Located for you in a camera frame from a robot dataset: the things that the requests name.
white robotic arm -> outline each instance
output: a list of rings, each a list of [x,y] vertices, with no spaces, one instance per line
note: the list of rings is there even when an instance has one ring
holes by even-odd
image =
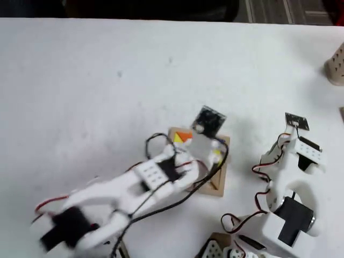
[[[286,122],[286,131],[253,167],[269,182],[266,191],[255,196],[259,211],[232,216],[233,229],[227,231],[235,234],[242,247],[259,255],[307,258],[323,227],[324,154],[299,135],[299,129],[308,131],[305,118],[286,113]],[[266,195],[269,211],[261,209],[258,195]]]
[[[200,176],[199,163],[210,171],[226,158],[214,153],[219,146],[214,137],[224,120],[223,115],[203,107],[192,124],[193,138],[186,144],[169,141],[160,155],[150,158],[147,154],[149,160],[121,176],[73,191],[57,214],[42,212],[42,204],[38,205],[36,212],[50,215],[54,224],[40,240],[46,252],[65,242],[75,256],[94,253],[121,232],[123,236],[137,217],[157,203],[191,186]],[[155,134],[150,139],[158,136],[167,138]]]

black wire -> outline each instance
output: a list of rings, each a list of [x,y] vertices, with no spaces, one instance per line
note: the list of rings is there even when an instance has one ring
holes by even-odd
[[[296,128],[297,138],[300,138],[300,135],[299,135],[299,129],[298,129],[298,127],[297,127],[297,126],[295,126],[295,128]]]
[[[222,144],[222,145],[225,146],[225,148],[226,148],[226,152],[225,152],[225,155],[224,155],[224,157],[223,157],[223,159],[222,159],[221,164],[220,164],[214,171],[212,171],[212,172],[209,173],[207,176],[205,176],[205,177],[203,178],[203,181],[202,181],[199,185],[197,185],[195,188],[193,188],[193,189],[188,193],[188,195],[186,195],[183,199],[179,200],[178,202],[175,202],[174,204],[168,205],[168,206],[166,206],[166,207],[164,207],[164,208],[161,208],[161,209],[158,209],[158,210],[156,210],[156,211],[152,211],[152,212],[150,212],[150,213],[147,213],[147,214],[145,214],[145,215],[143,215],[143,216],[134,218],[134,219],[132,220],[133,223],[136,223],[136,222],[138,222],[138,221],[140,221],[140,220],[143,220],[143,219],[145,219],[145,218],[148,218],[148,217],[153,216],[153,215],[155,215],[155,214],[158,214],[158,213],[160,213],[160,212],[164,212],[164,211],[166,211],[166,210],[172,209],[172,208],[174,208],[174,207],[176,207],[176,206],[178,206],[178,205],[184,203],[184,202],[185,202],[187,199],[189,199],[189,198],[190,198],[199,188],[201,188],[202,185],[204,185],[208,180],[210,180],[210,179],[211,179],[211,178],[212,178],[212,177],[213,177],[213,176],[223,167],[223,165],[225,164],[225,162],[226,162],[226,160],[227,160],[227,156],[228,156],[228,152],[229,152],[228,145],[227,145],[223,140],[221,140],[221,139],[214,138],[214,140],[217,140],[220,144]]]
[[[149,153],[148,151],[148,144],[151,140],[153,140],[154,138],[156,137],[159,137],[159,136],[164,136],[166,138],[166,140],[168,141],[169,144],[171,144],[173,146],[173,151],[174,151],[174,155],[173,157],[175,157],[177,155],[177,149],[176,149],[176,146],[173,144],[173,142],[171,141],[171,139],[164,133],[154,133],[151,137],[149,137],[147,140],[146,140],[146,147],[145,147],[145,154],[146,154],[146,158],[147,159],[151,159],[151,154]]]
[[[167,135],[165,135],[165,134],[163,134],[163,133],[156,133],[156,134],[153,134],[150,138],[148,138],[148,139],[146,140],[146,156],[147,156],[148,159],[150,158],[150,155],[149,155],[149,153],[148,153],[148,143],[149,143],[150,140],[152,140],[153,138],[158,137],[158,136],[165,136],[166,139],[168,139],[168,141],[173,145],[172,141],[168,138]],[[143,216],[140,216],[140,217],[137,217],[137,218],[132,219],[132,220],[128,223],[128,225],[124,228],[124,230],[122,231],[122,234],[118,237],[117,242],[115,243],[115,245],[114,245],[114,247],[113,247],[113,249],[112,249],[110,258],[116,257],[116,250],[117,250],[117,248],[118,248],[120,242],[122,241],[122,239],[123,239],[125,233],[127,232],[127,230],[129,229],[129,227],[130,227],[132,224],[134,224],[134,223],[136,223],[136,222],[138,222],[138,221],[141,221],[141,220],[143,220],[143,219],[145,219],[145,218],[148,218],[148,217],[150,217],[150,216],[152,216],[152,215],[155,215],[155,214],[164,212],[164,211],[166,211],[166,210],[172,209],[172,208],[174,208],[174,207],[176,207],[176,206],[178,206],[178,205],[184,203],[184,202],[185,202],[187,199],[189,199],[189,198],[190,198],[199,188],[201,188],[202,185],[204,185],[208,180],[210,180],[210,179],[211,179],[211,178],[212,178],[212,177],[213,177],[213,176],[223,167],[223,165],[225,164],[225,162],[226,162],[226,160],[227,160],[227,157],[228,157],[229,148],[228,148],[228,145],[227,145],[225,142],[223,142],[221,139],[214,138],[214,140],[217,140],[220,144],[222,144],[222,145],[225,146],[225,148],[226,148],[226,152],[225,152],[225,155],[224,155],[224,157],[223,157],[223,159],[222,159],[221,164],[220,164],[214,171],[212,171],[212,172],[209,173],[207,176],[205,176],[205,177],[203,178],[202,182],[201,182],[198,186],[196,186],[195,188],[193,188],[193,189],[188,193],[188,195],[186,195],[183,199],[179,200],[178,202],[175,202],[174,204],[168,205],[168,206],[166,206],[166,207],[164,207],[164,208],[161,208],[161,209],[152,211],[152,212],[147,213],[147,214],[145,214],[145,215],[143,215]],[[147,199],[146,199],[144,202],[146,202],[146,201],[154,194],[154,192],[153,192],[151,195],[149,195],[149,196],[147,197]],[[138,211],[138,209],[139,209],[142,205],[143,205],[143,204],[141,204],[132,214],[134,214],[136,211]]]
[[[131,219],[134,214],[141,209],[141,207],[160,189],[162,188],[165,184],[169,183],[170,180],[163,182],[162,184],[160,184],[157,188],[155,188],[149,196],[147,196],[147,198],[136,208],[136,210],[134,210],[132,213],[127,214],[128,217]],[[122,231],[121,235],[118,237],[115,245],[113,246],[113,249],[111,251],[110,254],[110,258],[116,257],[116,250],[118,249],[119,244],[121,243],[125,233],[127,232],[127,230],[129,229],[129,227],[133,224],[133,220],[130,220],[130,222],[128,223],[128,225],[124,228],[124,230]]]

white table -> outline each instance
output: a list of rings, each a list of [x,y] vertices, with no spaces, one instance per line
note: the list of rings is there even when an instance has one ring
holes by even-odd
[[[148,136],[188,127],[204,104],[228,116],[225,196],[194,195],[135,224],[131,257],[193,257],[222,232],[223,213],[254,212],[265,184],[250,168],[284,130],[285,111],[308,118],[328,155],[314,257],[342,257],[344,88],[321,68],[343,36],[321,26],[0,19],[1,257],[39,257],[28,230],[37,202],[119,175],[143,158]]]

wooden block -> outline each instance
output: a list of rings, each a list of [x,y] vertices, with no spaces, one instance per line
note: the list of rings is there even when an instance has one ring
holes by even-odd
[[[183,138],[184,141],[186,141],[187,137],[186,135],[189,135],[191,133],[190,129],[184,129],[179,127],[171,127],[168,132],[168,137],[174,141],[175,140],[175,134],[181,132],[182,134],[180,137],[176,137],[176,140],[181,140]],[[223,139],[228,146],[230,145],[230,138],[228,136],[219,136],[220,139]],[[226,171],[227,171],[227,164],[228,164],[228,158],[223,165],[223,167],[218,171],[209,182],[205,183],[200,189],[198,189],[198,192],[206,195],[213,195],[213,196],[219,196],[222,197],[224,195],[225,190],[225,181],[226,181]]]

wire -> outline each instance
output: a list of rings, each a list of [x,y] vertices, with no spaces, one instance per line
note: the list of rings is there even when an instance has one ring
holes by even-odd
[[[236,241],[234,241],[234,243],[242,251],[242,253],[243,253],[242,258],[246,258],[246,252],[244,251],[244,249],[241,246],[239,246],[239,244]]]
[[[298,126],[296,125],[295,128],[296,128],[297,138],[300,138]]]
[[[266,174],[266,173],[257,171],[256,169],[257,169],[257,168],[262,168],[262,167],[272,166],[272,165],[276,164],[276,163],[281,159],[281,157],[282,157],[283,154],[284,154],[284,151],[283,151],[284,145],[285,145],[285,144],[288,144],[288,143],[290,142],[290,141],[286,141],[286,142],[284,142],[281,146],[279,146],[279,145],[278,145],[278,140],[280,139],[280,137],[281,137],[282,135],[290,135],[290,134],[289,134],[289,133],[281,133],[281,134],[278,136],[278,138],[277,138],[277,147],[281,150],[280,155],[279,155],[273,162],[260,163],[260,164],[254,165],[254,166],[252,167],[252,172],[253,172],[253,173],[256,173],[256,174],[258,174],[258,175],[261,175],[261,176],[266,177],[266,180],[267,180],[268,182],[271,181],[270,176],[269,176],[268,174]]]
[[[263,213],[263,214],[267,214],[266,211],[256,211],[255,213],[251,214],[251,215],[248,216],[246,219],[244,219],[244,220],[240,223],[239,226],[237,226],[235,229],[233,229],[233,230],[231,230],[231,231],[228,231],[228,230],[226,229],[226,227],[225,227],[225,225],[224,225],[224,223],[223,223],[223,218],[224,218],[225,216],[234,216],[234,215],[231,214],[231,213],[225,213],[225,214],[223,214],[222,217],[221,217],[221,225],[222,225],[222,228],[224,229],[224,231],[226,231],[228,234],[234,234],[234,233],[238,232],[239,230],[241,230],[241,228],[243,227],[243,225],[244,225],[248,220],[250,220],[252,217],[254,217],[254,216],[258,215],[258,214],[262,214],[262,213]]]
[[[56,202],[57,200],[63,200],[63,199],[67,199],[69,197],[69,195],[63,195],[63,196],[60,196],[60,197],[55,197],[55,198],[51,198],[51,199],[48,199],[48,200],[45,200],[44,202],[41,202],[40,204],[38,204],[36,206],[36,208],[34,209],[35,213],[38,214],[38,215],[43,215],[45,213],[50,213],[48,211],[40,211],[40,209],[47,205],[48,203],[51,203],[51,202]]]
[[[35,223],[37,220],[39,220],[44,214],[38,215],[37,217],[35,217],[33,219],[33,221],[31,221],[31,224]]]
[[[173,146],[173,151],[174,151],[174,155],[173,157],[175,157],[177,155],[177,149],[176,149],[176,146],[173,144],[173,142],[171,141],[171,139],[164,133],[154,133],[151,137],[149,137],[147,140],[146,140],[146,146],[145,146],[145,153],[146,153],[146,158],[148,160],[150,160],[152,157],[151,157],[151,154],[149,153],[148,151],[148,144],[151,140],[153,140],[154,138],[156,137],[159,137],[159,136],[164,136],[166,138],[166,140],[168,141],[169,144],[171,144]]]
[[[128,172],[129,170],[133,169],[134,167],[136,167],[137,165],[143,163],[143,161],[140,161],[138,163],[135,163],[134,165],[132,165],[131,167],[129,167],[125,172]]]
[[[155,214],[158,214],[158,213],[160,213],[160,212],[164,212],[164,211],[166,211],[166,210],[172,209],[172,208],[174,208],[174,207],[176,207],[176,206],[178,206],[178,205],[184,203],[184,202],[185,202],[187,199],[189,199],[189,198],[190,198],[199,188],[201,188],[202,185],[204,185],[209,179],[211,179],[211,178],[212,178],[212,177],[222,168],[222,166],[224,165],[224,163],[226,162],[226,159],[227,159],[227,157],[228,157],[229,148],[228,148],[228,145],[227,145],[225,142],[223,142],[221,139],[214,138],[214,140],[217,140],[221,145],[223,145],[223,146],[226,148],[226,152],[225,152],[225,155],[224,155],[224,157],[223,157],[223,159],[222,159],[221,164],[220,164],[214,171],[210,172],[207,176],[205,176],[204,179],[203,179],[203,181],[202,181],[202,183],[200,183],[200,184],[197,185],[195,188],[193,188],[184,198],[182,198],[182,199],[179,200],[178,202],[175,202],[175,203],[173,203],[173,204],[171,204],[171,205],[168,205],[168,206],[166,206],[166,207],[164,207],[164,208],[161,208],[161,209],[152,211],[152,212],[150,212],[150,213],[147,213],[147,214],[145,214],[145,215],[143,215],[143,216],[137,217],[137,218],[133,219],[133,223],[136,223],[136,222],[138,222],[138,221],[140,221],[140,220],[143,220],[143,219],[145,219],[145,218],[148,218],[148,217],[153,216],[153,215],[155,215]]]
[[[257,206],[258,210],[260,210],[260,211],[263,211],[263,210],[262,210],[262,207],[260,206],[260,203],[259,203],[259,200],[258,200],[258,195],[267,195],[268,192],[270,192],[270,189],[268,189],[266,192],[258,192],[254,196],[254,201],[256,203],[256,206]]]
[[[133,220],[132,217],[135,215],[135,213],[141,209],[141,207],[160,189],[162,188],[165,184],[169,183],[170,180],[163,182],[162,184],[160,184],[157,188],[155,188],[150,194],[149,196],[147,196],[147,198],[130,214],[128,214],[128,217],[131,219],[130,222],[128,223],[128,225],[123,229],[121,235],[118,237],[115,245],[113,246],[113,249],[111,251],[110,254],[110,258],[116,257],[116,251],[119,247],[119,244],[121,243],[125,233],[127,232],[127,230],[130,228],[130,226],[133,224]]]
[[[281,133],[278,137],[277,137],[277,147],[279,148],[279,149],[281,149],[281,147],[279,146],[279,140],[280,140],[280,138],[282,137],[282,136],[290,136],[291,134],[290,133]]]

